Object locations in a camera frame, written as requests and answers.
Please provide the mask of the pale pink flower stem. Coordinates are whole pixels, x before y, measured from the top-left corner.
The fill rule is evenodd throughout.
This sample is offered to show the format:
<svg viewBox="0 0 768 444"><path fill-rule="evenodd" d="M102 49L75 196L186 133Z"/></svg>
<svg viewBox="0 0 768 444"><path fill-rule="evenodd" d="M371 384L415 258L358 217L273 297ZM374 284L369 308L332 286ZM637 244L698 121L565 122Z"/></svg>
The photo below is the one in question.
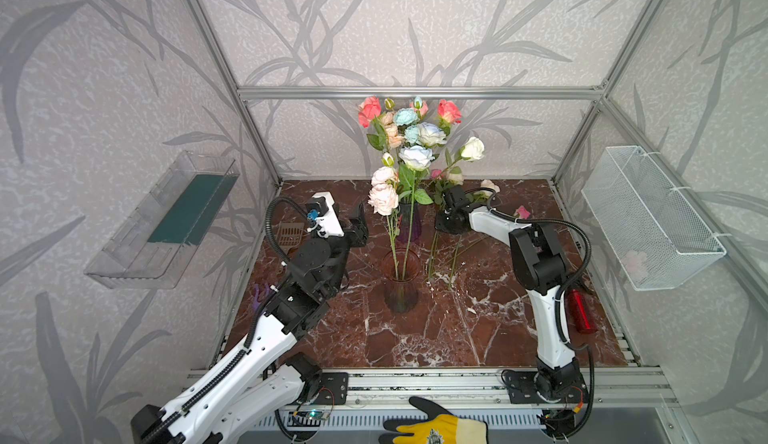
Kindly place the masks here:
<svg viewBox="0 0 768 444"><path fill-rule="evenodd" d="M398 185L399 174L395 166L394 157L385 152L381 158L382 166L377 169L371 178L371 190L368 196L368 204L375 214L386 219L387 232L390 241L394 265L394 278L402 277L400 259L397 257L396 240L399 235L399 202Z"/></svg>

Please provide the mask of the red glass vase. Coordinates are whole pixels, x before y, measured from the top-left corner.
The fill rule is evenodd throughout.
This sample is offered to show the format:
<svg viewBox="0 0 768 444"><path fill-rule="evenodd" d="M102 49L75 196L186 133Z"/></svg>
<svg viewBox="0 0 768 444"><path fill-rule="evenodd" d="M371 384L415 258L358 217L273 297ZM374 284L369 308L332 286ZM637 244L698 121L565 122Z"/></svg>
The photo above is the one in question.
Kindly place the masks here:
<svg viewBox="0 0 768 444"><path fill-rule="evenodd" d="M385 278L383 297L387 307L396 314L411 311L419 301L422 265L419 256L405 248L390 251L380 264Z"/></svg>

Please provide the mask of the cream white rose stem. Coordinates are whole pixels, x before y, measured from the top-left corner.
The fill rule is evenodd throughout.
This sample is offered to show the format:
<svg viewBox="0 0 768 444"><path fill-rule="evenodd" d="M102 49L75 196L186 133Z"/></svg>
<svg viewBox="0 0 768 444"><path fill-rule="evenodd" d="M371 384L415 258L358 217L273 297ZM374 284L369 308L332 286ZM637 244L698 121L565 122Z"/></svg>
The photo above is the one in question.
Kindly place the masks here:
<svg viewBox="0 0 768 444"><path fill-rule="evenodd" d="M448 151L445 153L445 166L443 169L434 170L431 173L431 181L462 185L464 177L461 165L480 161L484 154L484 143L477 137L471 137L455 152Z"/></svg>

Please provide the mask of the white blue rose stem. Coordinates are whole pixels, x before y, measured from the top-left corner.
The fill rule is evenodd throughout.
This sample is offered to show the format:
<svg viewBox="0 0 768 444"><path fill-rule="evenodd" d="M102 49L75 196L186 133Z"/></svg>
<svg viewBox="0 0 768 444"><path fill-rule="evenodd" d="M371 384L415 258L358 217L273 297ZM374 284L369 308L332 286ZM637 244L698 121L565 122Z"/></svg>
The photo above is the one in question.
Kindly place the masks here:
<svg viewBox="0 0 768 444"><path fill-rule="evenodd" d="M438 126L431 123L421 123L418 128L418 144L425 148L445 146L447 136Z"/></svg>
<svg viewBox="0 0 768 444"><path fill-rule="evenodd" d="M398 154L400 160L399 174L401 181L400 204L403 202L432 204L433 200L423 188L423 181L428 176L429 167L433 161L431 149L414 145L403 148ZM411 243L405 245L410 250Z"/></svg>

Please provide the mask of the coral pink rose stem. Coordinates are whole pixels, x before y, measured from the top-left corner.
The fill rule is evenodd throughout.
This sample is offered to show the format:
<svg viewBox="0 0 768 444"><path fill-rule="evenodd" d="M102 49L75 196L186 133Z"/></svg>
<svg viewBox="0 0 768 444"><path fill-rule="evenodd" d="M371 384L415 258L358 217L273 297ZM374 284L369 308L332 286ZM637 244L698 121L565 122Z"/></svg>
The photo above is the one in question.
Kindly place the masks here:
<svg viewBox="0 0 768 444"><path fill-rule="evenodd" d="M437 107L437 119L436 126L443 134L441 144L437 144L434 147L436 153L433 160L436 161L440 157L441 150L446 146L447 140L450 137L453 129L462 122L462 113L458 106L447 100L441 100Z"/></svg>

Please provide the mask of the light blue flower stem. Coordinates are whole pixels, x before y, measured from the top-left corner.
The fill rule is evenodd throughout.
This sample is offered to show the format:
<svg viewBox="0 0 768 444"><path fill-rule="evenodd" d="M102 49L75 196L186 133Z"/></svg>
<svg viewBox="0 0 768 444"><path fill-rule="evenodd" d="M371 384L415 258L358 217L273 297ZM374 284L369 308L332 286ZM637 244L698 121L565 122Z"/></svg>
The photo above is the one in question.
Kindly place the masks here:
<svg viewBox="0 0 768 444"><path fill-rule="evenodd" d="M416 109L403 108L394 114L393 123L397 129L397 135L408 145L418 143L420 130L420 114Z"/></svg>

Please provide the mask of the red pink rose stem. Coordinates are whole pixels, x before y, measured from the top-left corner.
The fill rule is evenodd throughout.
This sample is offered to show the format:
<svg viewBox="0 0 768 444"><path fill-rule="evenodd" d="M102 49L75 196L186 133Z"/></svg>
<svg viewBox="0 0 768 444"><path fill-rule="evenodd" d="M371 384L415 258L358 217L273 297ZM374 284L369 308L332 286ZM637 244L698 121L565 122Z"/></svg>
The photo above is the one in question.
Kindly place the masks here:
<svg viewBox="0 0 768 444"><path fill-rule="evenodd" d="M377 97L368 97L358 106L358 123L364 130L369 130L366 135L367 142L377 151L385 151L388 145L385 125L382 123L383 115L382 105Z"/></svg>

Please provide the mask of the purple glass vase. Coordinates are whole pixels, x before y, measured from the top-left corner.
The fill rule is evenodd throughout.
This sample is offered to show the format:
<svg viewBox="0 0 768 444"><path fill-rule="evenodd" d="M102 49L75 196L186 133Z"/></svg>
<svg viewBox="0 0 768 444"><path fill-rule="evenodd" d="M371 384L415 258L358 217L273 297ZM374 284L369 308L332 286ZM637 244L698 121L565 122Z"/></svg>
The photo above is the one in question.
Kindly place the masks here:
<svg viewBox="0 0 768 444"><path fill-rule="evenodd" d="M401 245L416 243L422 235L421 208L419 203L403 202L398 207L399 234L396 242Z"/></svg>

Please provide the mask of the peach flower stem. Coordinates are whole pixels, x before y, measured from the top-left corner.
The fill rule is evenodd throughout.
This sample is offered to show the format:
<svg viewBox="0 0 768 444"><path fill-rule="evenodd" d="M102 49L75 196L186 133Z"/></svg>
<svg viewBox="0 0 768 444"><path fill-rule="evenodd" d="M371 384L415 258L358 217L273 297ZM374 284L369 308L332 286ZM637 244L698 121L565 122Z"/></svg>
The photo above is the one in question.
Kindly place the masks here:
<svg viewBox="0 0 768 444"><path fill-rule="evenodd" d="M399 128L395 123L395 103L387 98L384 101L385 112L379 117L379 122L384 130L386 145L389 150L400 147L404 138L399 134Z"/></svg>

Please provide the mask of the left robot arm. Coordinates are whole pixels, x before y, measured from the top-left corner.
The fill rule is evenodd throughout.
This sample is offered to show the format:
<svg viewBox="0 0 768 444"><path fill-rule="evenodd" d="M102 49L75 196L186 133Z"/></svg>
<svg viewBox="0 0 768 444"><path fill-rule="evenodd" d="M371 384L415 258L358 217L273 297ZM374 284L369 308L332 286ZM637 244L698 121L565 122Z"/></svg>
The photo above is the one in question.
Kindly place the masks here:
<svg viewBox="0 0 768 444"><path fill-rule="evenodd" d="M293 256L278 245L272 216L282 204L308 224L309 238ZM300 205L284 196L267 207L265 238L285 266L279 285L257 307L246 336L212 369L162 407L147 405L131 420L137 443L235 443L261 419L283 406L308 402L320 390L322 371L303 354L289 352L328 312L342 289L354 248L366 245L365 209L357 207L342 227L332 195L321 192Z"/></svg>

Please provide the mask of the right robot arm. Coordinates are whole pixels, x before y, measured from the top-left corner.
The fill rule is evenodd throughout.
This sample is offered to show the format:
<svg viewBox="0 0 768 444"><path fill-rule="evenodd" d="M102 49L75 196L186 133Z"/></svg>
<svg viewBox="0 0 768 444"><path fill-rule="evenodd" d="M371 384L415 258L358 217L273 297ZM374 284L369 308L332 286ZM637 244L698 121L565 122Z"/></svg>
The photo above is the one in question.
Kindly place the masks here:
<svg viewBox="0 0 768 444"><path fill-rule="evenodd" d="M502 381L513 403L560 403L585 386L577 348L569 336L564 301L590 262L591 243L571 222L532 218L522 209L512 215L496 209L496 195L497 191L489 187L464 190L455 186L443 191L436 229L453 235L474 231L509 247L515 279L531 302L537 351L534 371L505 371ZM578 234L584 244L582 263L573 271L556 232L558 226Z"/></svg>

